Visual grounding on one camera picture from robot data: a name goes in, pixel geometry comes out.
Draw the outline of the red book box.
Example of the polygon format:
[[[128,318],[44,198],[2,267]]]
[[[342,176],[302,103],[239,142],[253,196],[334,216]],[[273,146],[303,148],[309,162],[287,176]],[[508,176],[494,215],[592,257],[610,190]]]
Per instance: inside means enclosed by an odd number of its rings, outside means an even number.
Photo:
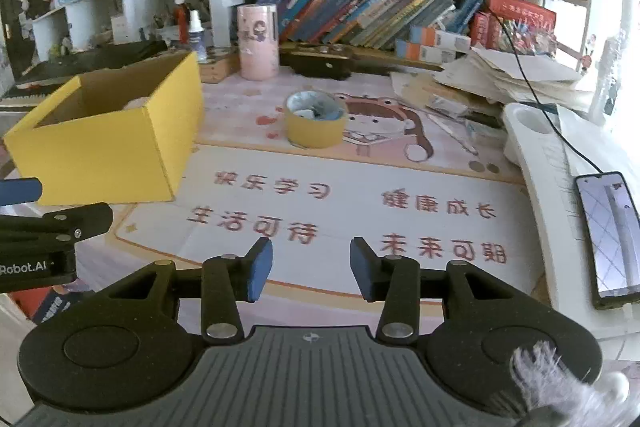
[[[526,0],[486,0],[490,12],[504,20],[515,20],[527,26],[554,31],[556,14]]]

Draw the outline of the white pen on mat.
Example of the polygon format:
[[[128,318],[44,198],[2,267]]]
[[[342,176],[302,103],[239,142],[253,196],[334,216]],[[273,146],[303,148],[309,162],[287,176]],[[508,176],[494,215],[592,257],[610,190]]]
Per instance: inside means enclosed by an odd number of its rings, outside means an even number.
[[[457,132],[455,132],[454,129],[452,129],[449,124],[447,124],[446,121],[444,121],[442,118],[432,114],[428,114],[427,118],[433,124],[436,124],[436,126],[439,127],[440,130],[448,134],[451,139],[456,141],[463,148],[463,150],[466,150],[468,153],[474,156],[478,155],[478,150],[475,148],[475,146],[472,145],[467,139],[463,138],[462,135],[457,134]]]

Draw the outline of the black electric piano keyboard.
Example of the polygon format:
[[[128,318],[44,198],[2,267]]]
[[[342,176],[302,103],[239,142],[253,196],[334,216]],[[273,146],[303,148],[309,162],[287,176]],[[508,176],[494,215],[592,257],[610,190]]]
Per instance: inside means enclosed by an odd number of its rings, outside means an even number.
[[[34,66],[1,97],[1,107],[35,107],[76,75],[98,69],[118,69],[167,50],[163,41],[110,44],[86,52],[52,58]]]

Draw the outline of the pile of papers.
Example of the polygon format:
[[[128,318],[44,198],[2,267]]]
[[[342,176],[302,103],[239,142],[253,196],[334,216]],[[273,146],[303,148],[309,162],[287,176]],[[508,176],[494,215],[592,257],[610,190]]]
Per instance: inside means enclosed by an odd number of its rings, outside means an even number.
[[[561,105],[585,114],[592,99],[574,69],[547,55],[519,55],[470,49],[448,64],[428,64],[417,72],[393,72],[401,101],[455,120],[498,118],[510,103]]]

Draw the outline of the white spray bottle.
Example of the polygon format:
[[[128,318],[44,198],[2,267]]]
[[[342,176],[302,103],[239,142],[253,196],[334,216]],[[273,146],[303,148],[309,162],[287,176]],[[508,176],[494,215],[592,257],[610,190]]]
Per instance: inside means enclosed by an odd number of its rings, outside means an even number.
[[[202,25],[198,10],[190,11],[188,35],[190,48],[196,54],[198,62],[205,63],[207,60],[207,51],[204,41],[205,29]]]

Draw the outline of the red cap bottle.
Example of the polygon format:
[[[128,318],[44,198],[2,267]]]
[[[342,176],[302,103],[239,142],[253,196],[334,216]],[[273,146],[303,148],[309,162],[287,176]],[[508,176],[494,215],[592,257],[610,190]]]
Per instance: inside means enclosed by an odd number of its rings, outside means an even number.
[[[184,0],[174,0],[174,17],[179,28],[180,43],[188,44],[190,11]]]

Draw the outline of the white lap desk tray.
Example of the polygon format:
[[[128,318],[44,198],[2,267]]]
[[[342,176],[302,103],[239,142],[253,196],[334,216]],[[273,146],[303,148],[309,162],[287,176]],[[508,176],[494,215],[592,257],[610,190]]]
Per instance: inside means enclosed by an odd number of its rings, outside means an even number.
[[[510,103],[503,109],[506,150],[518,160],[532,201],[552,307],[599,340],[639,332],[639,306],[598,310],[591,300],[587,236],[582,231],[574,176],[561,139],[541,110]]]

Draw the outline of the yellow cardboard box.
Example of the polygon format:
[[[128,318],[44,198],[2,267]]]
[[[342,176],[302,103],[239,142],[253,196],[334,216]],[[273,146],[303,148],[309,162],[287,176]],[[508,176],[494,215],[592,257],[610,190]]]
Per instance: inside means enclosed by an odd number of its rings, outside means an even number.
[[[145,106],[122,108],[148,96]],[[3,137],[43,206],[174,199],[204,115],[192,52],[77,75]]]

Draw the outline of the yellow tape roll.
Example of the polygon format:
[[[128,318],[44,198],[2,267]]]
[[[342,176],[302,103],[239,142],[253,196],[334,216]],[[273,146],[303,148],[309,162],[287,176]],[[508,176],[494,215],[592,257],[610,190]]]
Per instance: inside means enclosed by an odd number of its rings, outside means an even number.
[[[286,139],[303,148],[329,148],[344,140],[348,108],[328,92],[303,90],[284,102]]]

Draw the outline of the orange blue white carton upper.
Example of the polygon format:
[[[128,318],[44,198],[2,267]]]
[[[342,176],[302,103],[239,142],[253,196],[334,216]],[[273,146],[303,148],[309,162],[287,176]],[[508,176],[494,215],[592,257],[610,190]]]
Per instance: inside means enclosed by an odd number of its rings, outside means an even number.
[[[471,49],[471,38],[454,32],[412,25],[409,34],[410,42],[420,46],[431,46],[447,51],[468,53]]]

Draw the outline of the wooden chessboard box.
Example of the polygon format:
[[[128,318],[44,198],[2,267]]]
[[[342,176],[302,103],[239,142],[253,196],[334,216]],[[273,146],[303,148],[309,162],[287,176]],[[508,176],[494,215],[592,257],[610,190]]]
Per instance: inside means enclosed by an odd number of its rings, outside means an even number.
[[[240,58],[236,52],[215,55],[198,64],[201,83],[220,83],[240,71]]]

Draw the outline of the orange blue white carton lower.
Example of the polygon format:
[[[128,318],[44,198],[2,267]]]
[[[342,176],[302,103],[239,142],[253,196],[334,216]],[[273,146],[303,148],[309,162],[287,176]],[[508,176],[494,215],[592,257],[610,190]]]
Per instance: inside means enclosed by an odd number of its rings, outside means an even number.
[[[456,52],[434,48],[434,46],[424,46],[419,43],[411,43],[405,40],[397,39],[395,41],[395,54],[399,58],[405,58],[409,61],[417,61],[428,64],[448,64],[456,58]]]

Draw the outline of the pink cartoon cylinder container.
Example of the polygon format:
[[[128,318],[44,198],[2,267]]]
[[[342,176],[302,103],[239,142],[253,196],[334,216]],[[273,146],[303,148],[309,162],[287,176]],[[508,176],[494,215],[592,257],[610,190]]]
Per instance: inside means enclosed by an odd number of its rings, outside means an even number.
[[[273,78],[280,67],[277,5],[240,5],[236,18],[241,75],[255,81]]]

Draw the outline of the orange blue white carton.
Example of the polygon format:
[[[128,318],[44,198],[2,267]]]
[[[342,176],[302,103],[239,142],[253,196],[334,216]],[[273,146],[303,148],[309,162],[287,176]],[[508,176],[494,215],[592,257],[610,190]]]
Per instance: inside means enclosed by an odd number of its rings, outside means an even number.
[[[447,51],[468,53],[471,49],[471,38],[454,32],[412,25],[409,34],[410,42],[420,46],[431,46]]]
[[[419,43],[411,43],[405,40],[397,39],[395,41],[395,54],[399,58],[405,58],[409,61],[417,61],[428,64],[448,64],[456,58],[456,52],[434,48],[434,46],[424,46]]]

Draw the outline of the row of leaning books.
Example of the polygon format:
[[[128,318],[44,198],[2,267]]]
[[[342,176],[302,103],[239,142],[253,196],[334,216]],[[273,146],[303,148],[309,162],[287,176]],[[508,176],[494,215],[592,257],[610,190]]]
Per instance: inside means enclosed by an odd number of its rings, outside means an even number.
[[[483,0],[256,0],[277,9],[282,42],[393,51],[434,28],[462,35]]]

